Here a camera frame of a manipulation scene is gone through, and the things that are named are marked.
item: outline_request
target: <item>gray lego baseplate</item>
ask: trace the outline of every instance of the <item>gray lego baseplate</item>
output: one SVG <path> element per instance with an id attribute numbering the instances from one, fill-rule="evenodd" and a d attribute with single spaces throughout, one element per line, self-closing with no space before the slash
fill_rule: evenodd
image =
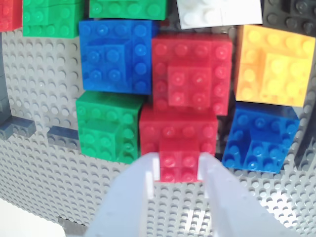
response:
<path id="1" fill-rule="evenodd" d="M 179 31 L 176 9 L 162 28 Z M 191 31 L 236 36 L 235 27 Z M 2 34 L 2 47 L 12 115 L 34 120 L 36 132 L 30 138 L 13 134 L 0 140 L 0 198 L 53 222 L 61 217 L 89 226 L 111 181 L 126 165 L 48 143 L 53 125 L 78 128 L 75 101 L 83 93 L 79 38 L 28 38 L 18 29 Z M 294 157 L 315 98 L 314 63 L 304 107 L 297 109 L 300 128 L 281 174 L 232 170 L 262 206 L 303 237 L 316 236 L 316 167 L 298 171 Z M 221 130 L 227 132 L 229 124 L 225 118 Z M 220 137 L 225 142 L 225 134 Z M 147 236 L 212 237 L 210 212 L 202 183 L 155 183 Z"/>

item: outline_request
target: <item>yellow lego brick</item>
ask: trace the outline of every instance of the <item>yellow lego brick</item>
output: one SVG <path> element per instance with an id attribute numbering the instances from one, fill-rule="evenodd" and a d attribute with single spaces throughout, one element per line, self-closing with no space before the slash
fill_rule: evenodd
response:
<path id="1" fill-rule="evenodd" d="M 237 39 L 238 101 L 303 106 L 315 38 L 262 26 L 241 26 Z"/>

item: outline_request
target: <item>green lego stack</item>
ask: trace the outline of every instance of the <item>green lego stack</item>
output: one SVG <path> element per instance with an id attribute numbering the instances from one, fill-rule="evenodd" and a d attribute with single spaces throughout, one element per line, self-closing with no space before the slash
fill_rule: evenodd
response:
<path id="1" fill-rule="evenodd" d="M 90 0 L 89 17 L 164 20 L 168 0 Z"/>
<path id="2" fill-rule="evenodd" d="M 23 36 L 74 38 L 83 19 L 83 0 L 23 1 Z"/>
<path id="3" fill-rule="evenodd" d="M 143 103 L 138 95 L 86 91 L 76 102 L 82 154 L 127 164 L 138 159 Z"/>

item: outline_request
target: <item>red lego stack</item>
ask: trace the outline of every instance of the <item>red lego stack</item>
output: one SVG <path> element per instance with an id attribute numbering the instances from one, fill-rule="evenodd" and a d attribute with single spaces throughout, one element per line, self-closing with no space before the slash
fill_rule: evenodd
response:
<path id="1" fill-rule="evenodd" d="M 0 0 L 0 32 L 22 27 L 22 0 Z"/>
<path id="2" fill-rule="evenodd" d="M 154 104 L 140 118 L 142 154 L 160 153 L 162 182 L 197 181 L 200 152 L 215 154 L 227 115 L 232 67 L 227 35 L 164 34 L 153 39 Z"/>

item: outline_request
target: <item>orange lego brick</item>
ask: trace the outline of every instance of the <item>orange lego brick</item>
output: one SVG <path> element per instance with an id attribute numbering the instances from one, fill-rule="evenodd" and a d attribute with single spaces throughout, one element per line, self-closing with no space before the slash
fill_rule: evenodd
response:
<path id="1" fill-rule="evenodd" d="M 22 27 L 22 0 L 0 0 L 0 32 Z"/>
<path id="2" fill-rule="evenodd" d="M 315 38 L 262 26 L 239 29 L 237 101 L 303 106 Z"/>

